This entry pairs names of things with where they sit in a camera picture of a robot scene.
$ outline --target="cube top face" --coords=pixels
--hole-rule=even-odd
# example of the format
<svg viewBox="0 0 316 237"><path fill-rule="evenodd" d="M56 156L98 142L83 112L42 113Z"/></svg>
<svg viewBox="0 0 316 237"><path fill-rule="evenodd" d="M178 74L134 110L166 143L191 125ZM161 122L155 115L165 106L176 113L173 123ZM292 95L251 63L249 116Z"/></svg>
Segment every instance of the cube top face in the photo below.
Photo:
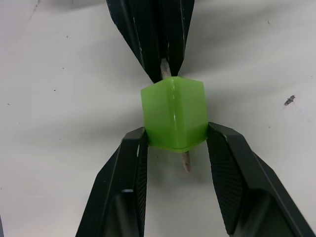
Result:
<svg viewBox="0 0 316 237"><path fill-rule="evenodd" d="M141 90L149 145L186 152L207 139L203 82L170 77Z"/></svg>

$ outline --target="green plastic block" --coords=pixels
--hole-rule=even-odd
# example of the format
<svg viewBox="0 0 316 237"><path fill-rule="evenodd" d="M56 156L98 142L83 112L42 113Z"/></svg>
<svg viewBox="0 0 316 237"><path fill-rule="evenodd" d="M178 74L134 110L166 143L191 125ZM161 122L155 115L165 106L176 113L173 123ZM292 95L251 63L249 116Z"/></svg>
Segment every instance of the green plastic block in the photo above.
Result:
<svg viewBox="0 0 316 237"><path fill-rule="evenodd" d="M141 90L149 145L186 152L207 139L203 82L170 77Z"/></svg>

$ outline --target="white table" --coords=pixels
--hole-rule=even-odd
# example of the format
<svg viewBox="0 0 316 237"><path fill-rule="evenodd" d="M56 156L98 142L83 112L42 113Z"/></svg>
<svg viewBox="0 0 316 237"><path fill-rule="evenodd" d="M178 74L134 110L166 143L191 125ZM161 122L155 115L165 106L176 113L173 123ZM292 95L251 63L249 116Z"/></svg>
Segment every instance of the white table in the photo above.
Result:
<svg viewBox="0 0 316 237"><path fill-rule="evenodd" d="M104 1L36 4L0 2L0 215L5 237L70 237L97 172L143 125L151 81ZM209 120L245 136L314 231L315 11L313 0L196 0L179 73L204 82ZM150 148L146 237L227 236L206 144L191 156L187 175Z"/></svg>

